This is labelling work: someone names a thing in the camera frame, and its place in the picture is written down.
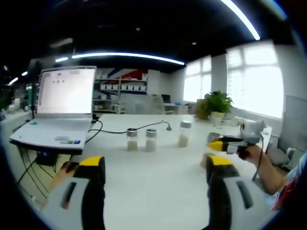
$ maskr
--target ceiling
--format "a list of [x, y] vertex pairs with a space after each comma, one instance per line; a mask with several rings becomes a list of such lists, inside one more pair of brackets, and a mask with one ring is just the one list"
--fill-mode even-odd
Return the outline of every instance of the ceiling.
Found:
[[[261, 39], [293, 42], [288, 25], [259, 0], [233, 2], [250, 19]], [[2, 27], [5, 36], [0, 44], [0, 65], [8, 66], [9, 71], [0, 70], [2, 83], [20, 76], [32, 58], [118, 51], [188, 63], [254, 41], [239, 18], [219, 0], [53, 0], [5, 4], [2, 9], [11, 13], [2, 20], [9, 23]], [[73, 39], [72, 44], [50, 48], [50, 44], [68, 37]], [[159, 69], [168, 73], [182, 68], [128, 57], [85, 58], [79, 64]]]

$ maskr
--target human hand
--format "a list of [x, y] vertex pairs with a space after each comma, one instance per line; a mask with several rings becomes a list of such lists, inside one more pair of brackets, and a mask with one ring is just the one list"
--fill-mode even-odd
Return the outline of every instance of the human hand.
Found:
[[[258, 166], [261, 155], [261, 148], [258, 145], [251, 145], [246, 148], [246, 151], [249, 153], [249, 155], [246, 157], [245, 160]], [[265, 153], [262, 153], [261, 161], [265, 160], [266, 158], [267, 155]]]

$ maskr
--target white window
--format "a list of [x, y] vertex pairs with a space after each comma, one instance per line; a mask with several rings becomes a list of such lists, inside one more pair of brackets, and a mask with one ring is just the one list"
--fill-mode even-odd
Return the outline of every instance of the white window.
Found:
[[185, 72], [183, 100], [196, 102], [211, 92], [211, 56], [189, 63]]
[[227, 68], [227, 93], [234, 107], [282, 118], [283, 76], [272, 43], [253, 43], [228, 50]]

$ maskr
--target glass jar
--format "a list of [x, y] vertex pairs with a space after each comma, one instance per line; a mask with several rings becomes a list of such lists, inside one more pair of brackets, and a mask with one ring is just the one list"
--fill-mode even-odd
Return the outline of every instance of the glass jar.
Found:
[[157, 147], [157, 133], [156, 129], [146, 130], [146, 152], [155, 152]]
[[127, 151], [138, 150], [138, 131], [135, 128], [127, 129]]
[[190, 121], [180, 122], [179, 139], [178, 139], [179, 148], [185, 148], [188, 146], [191, 128], [192, 128], [192, 122]]

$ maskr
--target laptop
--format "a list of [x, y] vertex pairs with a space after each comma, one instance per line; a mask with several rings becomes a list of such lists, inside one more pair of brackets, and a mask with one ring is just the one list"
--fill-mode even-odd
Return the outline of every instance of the laptop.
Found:
[[80, 155], [92, 121], [96, 67], [41, 72], [35, 118], [10, 136], [10, 143], [40, 152]]

